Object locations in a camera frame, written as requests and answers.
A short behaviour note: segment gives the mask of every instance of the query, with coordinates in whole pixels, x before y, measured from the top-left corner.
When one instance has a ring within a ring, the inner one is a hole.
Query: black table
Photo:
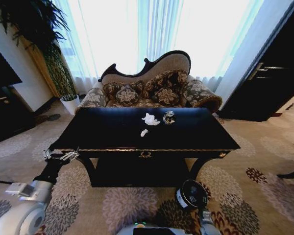
[[[162,120],[168,110],[176,115],[172,125]],[[146,113],[161,123],[145,124]],[[83,108],[50,146],[77,148],[93,187],[176,187],[240,147],[206,108]],[[98,158],[96,169],[90,158]],[[197,158],[190,171],[185,158]]]

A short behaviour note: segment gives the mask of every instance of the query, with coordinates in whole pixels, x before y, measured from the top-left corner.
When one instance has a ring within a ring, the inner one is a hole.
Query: patterned carpet
[[[44,115],[60,114],[35,128],[0,142],[0,180],[31,182],[45,166],[43,150],[72,116],[60,102]],[[223,235],[294,235],[294,106],[267,122],[219,119],[241,149],[209,161],[197,180],[209,193],[208,208]],[[194,160],[188,159],[189,167]],[[0,184],[0,216],[18,204]],[[109,235],[126,224],[151,221],[199,234],[196,211],[183,212],[174,188],[92,188],[82,165],[64,166],[38,235]]]

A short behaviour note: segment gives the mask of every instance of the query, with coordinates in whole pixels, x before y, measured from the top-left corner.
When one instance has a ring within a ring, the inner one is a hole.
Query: small white object
[[[144,137],[144,135],[148,132],[147,129],[145,129],[144,131],[141,132],[141,137]]]
[[[155,119],[155,115],[150,115],[149,113],[146,113],[146,117],[142,118],[142,120],[145,120],[145,123],[150,126],[156,126],[160,123],[160,121]]]
[[[176,196],[177,196],[177,199],[178,199],[178,202],[180,203],[180,205],[183,208],[186,208],[187,207],[187,204],[186,204],[186,202],[182,198],[181,189],[179,189],[178,191],[176,191]]]

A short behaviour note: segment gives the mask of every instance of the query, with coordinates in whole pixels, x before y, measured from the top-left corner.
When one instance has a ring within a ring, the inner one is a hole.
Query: drawer handle
[[[145,154],[145,152],[141,152],[140,158],[152,158],[151,152],[148,152],[148,154]]]

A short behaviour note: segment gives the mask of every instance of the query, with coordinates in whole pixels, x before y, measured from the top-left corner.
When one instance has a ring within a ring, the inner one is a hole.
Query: sheer curtain
[[[69,32],[60,42],[80,94],[113,63],[135,74],[180,49],[207,85],[226,72],[263,0],[54,0]],[[216,83],[209,84],[212,90]]]

